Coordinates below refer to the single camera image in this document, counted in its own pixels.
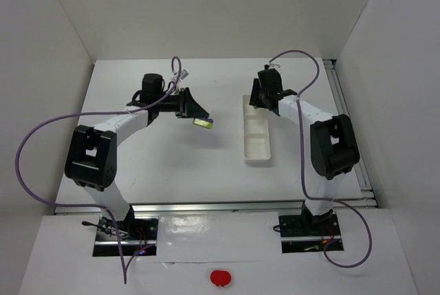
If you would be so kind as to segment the green lego brick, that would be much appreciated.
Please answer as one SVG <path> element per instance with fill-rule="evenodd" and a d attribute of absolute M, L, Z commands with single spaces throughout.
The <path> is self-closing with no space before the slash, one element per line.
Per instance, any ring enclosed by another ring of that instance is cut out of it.
<path fill-rule="evenodd" d="M 209 124 L 209 118 L 194 118 L 192 123 L 198 127 L 203 127 L 205 129 L 212 128 Z"/>

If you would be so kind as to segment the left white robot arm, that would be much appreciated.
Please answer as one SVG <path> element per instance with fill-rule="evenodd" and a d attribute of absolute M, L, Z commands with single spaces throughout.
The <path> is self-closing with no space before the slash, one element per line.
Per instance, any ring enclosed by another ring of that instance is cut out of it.
<path fill-rule="evenodd" d="M 136 224 L 132 206 L 116 185 L 117 149 L 130 136 L 147 128 L 161 113 L 174 113 L 177 118 L 191 119 L 194 124 L 211 128 L 210 114 L 192 97 L 189 88 L 179 87 L 187 71 L 175 72 L 168 89 L 159 74 L 146 74 L 142 87 L 134 93 L 126 109 L 92 127 L 74 129 L 65 175 L 85 189 L 103 213 L 102 227 L 113 230 L 117 222 L 121 233 Z"/>

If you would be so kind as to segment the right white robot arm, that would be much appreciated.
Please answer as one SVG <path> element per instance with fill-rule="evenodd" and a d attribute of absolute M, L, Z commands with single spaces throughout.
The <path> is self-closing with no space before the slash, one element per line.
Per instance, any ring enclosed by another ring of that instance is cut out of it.
<path fill-rule="evenodd" d="M 265 65 L 253 80 L 249 105 L 266 109 L 298 126 L 301 186 L 306 192 L 300 226 L 323 226 L 333 214 L 333 200 L 347 173 L 360 161 L 350 117 L 332 115 L 284 89 L 273 65 Z"/>

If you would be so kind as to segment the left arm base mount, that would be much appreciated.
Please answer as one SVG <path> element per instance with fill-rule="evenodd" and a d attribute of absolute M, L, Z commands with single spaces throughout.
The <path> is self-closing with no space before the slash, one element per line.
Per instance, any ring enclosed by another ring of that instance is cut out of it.
<path fill-rule="evenodd" d="M 95 228 L 93 257 L 119 256 L 116 230 L 112 223 L 101 218 L 97 223 L 83 221 L 83 226 Z M 135 219 L 129 231 L 120 231 L 121 247 L 124 256 L 155 256 L 157 254 L 158 218 Z"/>

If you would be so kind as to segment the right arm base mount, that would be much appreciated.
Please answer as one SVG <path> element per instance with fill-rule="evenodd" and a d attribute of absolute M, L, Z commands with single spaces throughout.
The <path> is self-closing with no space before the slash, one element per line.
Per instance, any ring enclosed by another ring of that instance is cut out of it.
<path fill-rule="evenodd" d="M 278 225 L 272 227 L 279 233 L 283 254 L 343 251 L 339 222 L 336 214 L 330 219 L 314 226 L 306 226 L 299 215 L 280 215 Z"/>

